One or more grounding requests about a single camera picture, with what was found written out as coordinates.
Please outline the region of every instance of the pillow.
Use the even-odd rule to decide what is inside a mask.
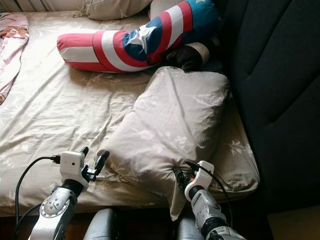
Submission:
[[[86,0],[84,14],[90,19],[123,19],[139,13],[152,0]]]
[[[211,36],[217,22],[218,11],[211,0],[186,0],[129,32],[63,34],[57,48],[65,62],[77,69],[136,72],[161,62],[169,49]]]
[[[160,13],[181,3],[183,0],[153,0],[150,4],[150,19],[154,19]]]
[[[173,168],[210,158],[228,86],[219,73],[159,68],[98,155],[108,150],[107,168],[167,198],[176,220],[186,200]]]

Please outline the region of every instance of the white star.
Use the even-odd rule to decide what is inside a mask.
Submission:
[[[128,44],[141,45],[145,54],[147,54],[147,37],[149,37],[156,28],[156,26],[146,27],[146,25],[139,27],[135,30],[136,34],[128,41]]]

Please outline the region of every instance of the bed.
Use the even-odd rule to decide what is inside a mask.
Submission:
[[[16,184],[34,159],[88,146],[85,163],[94,166],[97,151],[133,108],[156,70],[81,71],[66,65],[56,47],[57,37],[70,29],[131,30],[149,21],[146,12],[108,21],[79,17],[76,11],[23,14],[30,38],[20,71],[0,105],[0,217],[14,215]],[[257,188],[259,173],[232,96],[226,101],[219,129],[211,162],[229,196],[243,198]],[[103,178],[91,182],[79,197],[78,213],[106,206],[168,207],[163,196],[123,180],[107,167],[101,173]],[[41,203],[60,184],[58,165],[50,160],[37,163],[22,182],[21,211]],[[225,200],[217,184],[210,191],[219,201]]]

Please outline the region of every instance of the captain america pillow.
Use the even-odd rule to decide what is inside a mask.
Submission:
[[[218,10],[212,0],[185,0],[132,31],[63,34],[57,48],[76,69],[137,72],[160,63],[167,51],[212,36],[217,23]]]

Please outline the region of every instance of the upholstered headboard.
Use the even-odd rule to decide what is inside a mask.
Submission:
[[[320,1],[217,0],[225,69],[268,212],[320,203]]]

